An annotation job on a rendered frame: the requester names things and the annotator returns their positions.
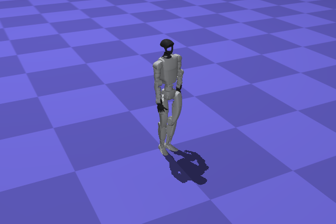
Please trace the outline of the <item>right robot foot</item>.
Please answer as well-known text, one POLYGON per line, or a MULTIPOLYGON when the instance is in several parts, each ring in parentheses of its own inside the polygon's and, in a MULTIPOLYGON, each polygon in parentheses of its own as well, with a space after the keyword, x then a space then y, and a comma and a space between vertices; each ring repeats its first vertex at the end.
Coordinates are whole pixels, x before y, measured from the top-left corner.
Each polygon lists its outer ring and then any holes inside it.
POLYGON ((163 155, 168 155, 168 152, 167 152, 167 150, 165 149, 165 147, 163 147, 163 145, 162 145, 162 148, 161 148, 161 147, 160 147, 160 144, 159 144, 158 148, 159 148, 160 152, 161 152, 163 155))

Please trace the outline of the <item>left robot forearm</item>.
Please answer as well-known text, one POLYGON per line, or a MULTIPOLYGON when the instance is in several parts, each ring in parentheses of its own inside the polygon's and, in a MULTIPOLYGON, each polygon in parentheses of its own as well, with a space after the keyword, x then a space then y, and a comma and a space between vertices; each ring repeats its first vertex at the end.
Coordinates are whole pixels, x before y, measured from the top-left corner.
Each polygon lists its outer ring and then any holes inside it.
POLYGON ((183 78, 183 74, 182 74, 182 76, 180 76, 180 77, 177 76, 177 82, 176 82, 176 84, 177 84, 176 87, 177 87, 177 88, 180 88, 180 86, 182 85, 182 83, 183 83, 183 82, 182 82, 182 78, 183 78))

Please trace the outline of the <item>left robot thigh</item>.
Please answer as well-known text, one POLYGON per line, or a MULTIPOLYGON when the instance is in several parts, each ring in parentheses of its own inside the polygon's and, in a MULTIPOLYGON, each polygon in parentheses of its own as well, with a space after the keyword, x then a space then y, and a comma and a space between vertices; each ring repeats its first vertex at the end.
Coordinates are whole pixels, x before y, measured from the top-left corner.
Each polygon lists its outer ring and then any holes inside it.
POLYGON ((168 125, 173 125, 177 121, 182 108, 182 94, 180 92, 175 91, 175 96, 172 99, 174 99, 172 103, 172 116, 167 118, 168 125))

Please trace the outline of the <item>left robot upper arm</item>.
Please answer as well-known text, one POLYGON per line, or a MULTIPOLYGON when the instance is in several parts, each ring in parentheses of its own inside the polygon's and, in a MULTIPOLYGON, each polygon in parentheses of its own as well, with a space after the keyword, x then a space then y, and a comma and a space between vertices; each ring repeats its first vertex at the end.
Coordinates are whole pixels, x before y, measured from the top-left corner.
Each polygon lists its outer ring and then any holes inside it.
POLYGON ((178 68, 177 68, 177 75, 180 77, 182 76, 182 74, 184 73, 184 71, 181 69, 181 60, 182 60, 182 56, 178 55, 178 54, 174 54, 177 56, 178 59, 178 68))

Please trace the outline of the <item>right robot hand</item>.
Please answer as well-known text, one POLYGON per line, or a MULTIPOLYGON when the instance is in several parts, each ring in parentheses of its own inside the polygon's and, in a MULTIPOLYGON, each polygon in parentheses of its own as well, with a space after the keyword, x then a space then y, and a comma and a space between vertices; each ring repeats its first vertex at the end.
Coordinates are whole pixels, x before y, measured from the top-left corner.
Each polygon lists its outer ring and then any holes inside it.
MULTIPOLYGON (((162 99, 160 100, 161 103, 157 103, 157 109, 158 109, 158 112, 165 112, 164 109, 166 109, 164 107, 164 105, 162 104, 162 99), (160 110, 160 111, 159 111, 160 110)), ((167 110, 167 109, 166 109, 167 110)))

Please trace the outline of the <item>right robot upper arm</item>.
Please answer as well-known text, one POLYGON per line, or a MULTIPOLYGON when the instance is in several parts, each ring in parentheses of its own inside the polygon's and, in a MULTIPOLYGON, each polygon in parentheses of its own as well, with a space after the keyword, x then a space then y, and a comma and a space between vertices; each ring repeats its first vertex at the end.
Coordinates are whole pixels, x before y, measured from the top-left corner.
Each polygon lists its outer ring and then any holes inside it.
POLYGON ((158 87, 161 86, 162 80, 160 80, 160 72, 161 72, 161 68, 162 68, 162 61, 158 60, 156 62, 154 62, 153 64, 153 69, 154 69, 154 81, 158 82, 158 87))

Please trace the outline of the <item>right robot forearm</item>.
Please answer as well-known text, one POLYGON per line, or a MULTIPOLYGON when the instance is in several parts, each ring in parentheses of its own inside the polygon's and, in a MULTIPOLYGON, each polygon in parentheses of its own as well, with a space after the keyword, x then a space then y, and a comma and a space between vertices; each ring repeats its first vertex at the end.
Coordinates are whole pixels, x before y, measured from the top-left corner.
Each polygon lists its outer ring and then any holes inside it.
POLYGON ((160 100, 162 99, 162 95, 161 95, 161 87, 158 87, 158 82, 155 81, 154 82, 154 89, 155 89, 155 94, 156 94, 156 102, 157 103, 161 103, 160 100))

